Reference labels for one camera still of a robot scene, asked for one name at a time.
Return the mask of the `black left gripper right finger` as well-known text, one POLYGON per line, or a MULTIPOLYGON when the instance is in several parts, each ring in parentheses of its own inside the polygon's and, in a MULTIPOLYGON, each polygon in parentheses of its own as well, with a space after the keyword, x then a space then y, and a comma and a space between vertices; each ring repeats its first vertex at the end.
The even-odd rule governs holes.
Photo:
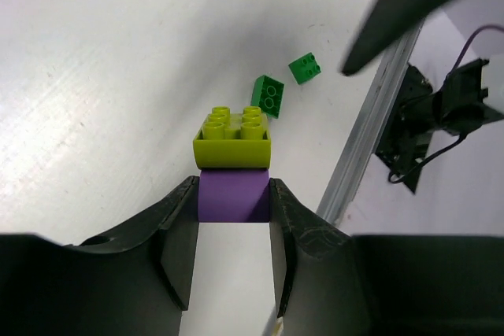
POLYGON ((349 236, 269 181, 276 314, 286 335, 500 335, 503 240, 349 236))

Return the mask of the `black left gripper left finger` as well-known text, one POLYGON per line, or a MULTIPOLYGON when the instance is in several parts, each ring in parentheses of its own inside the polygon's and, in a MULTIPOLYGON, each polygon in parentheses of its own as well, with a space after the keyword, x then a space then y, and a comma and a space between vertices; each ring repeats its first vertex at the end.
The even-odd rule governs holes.
POLYGON ((176 335, 191 294, 198 184, 81 244, 1 237, 4 335, 176 335))

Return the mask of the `purple lego brick top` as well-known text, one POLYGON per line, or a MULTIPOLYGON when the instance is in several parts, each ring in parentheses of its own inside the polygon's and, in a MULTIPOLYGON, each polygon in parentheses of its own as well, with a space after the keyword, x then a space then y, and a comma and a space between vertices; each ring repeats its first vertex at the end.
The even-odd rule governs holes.
POLYGON ((206 169, 198 185, 201 223, 268 223, 267 169, 206 169))

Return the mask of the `lime lego brick top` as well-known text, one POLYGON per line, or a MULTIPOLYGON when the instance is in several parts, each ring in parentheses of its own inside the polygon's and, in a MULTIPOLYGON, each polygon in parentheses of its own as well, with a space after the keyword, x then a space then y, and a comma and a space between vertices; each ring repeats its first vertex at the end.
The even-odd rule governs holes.
POLYGON ((212 108, 193 140, 195 163, 204 169, 268 169, 272 140, 268 117, 257 106, 232 113, 212 108))

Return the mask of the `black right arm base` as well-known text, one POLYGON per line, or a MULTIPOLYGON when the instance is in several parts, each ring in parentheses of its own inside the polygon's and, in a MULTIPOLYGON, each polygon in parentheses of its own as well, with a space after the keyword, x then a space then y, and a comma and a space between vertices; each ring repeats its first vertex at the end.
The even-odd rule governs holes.
POLYGON ((412 193, 417 192, 423 167, 466 138, 464 134, 459 135, 456 142, 428 155, 434 132, 442 129, 434 117, 434 102, 435 92, 428 79, 416 67, 407 65, 375 150, 375 155, 389 169, 387 181, 402 184, 412 193))

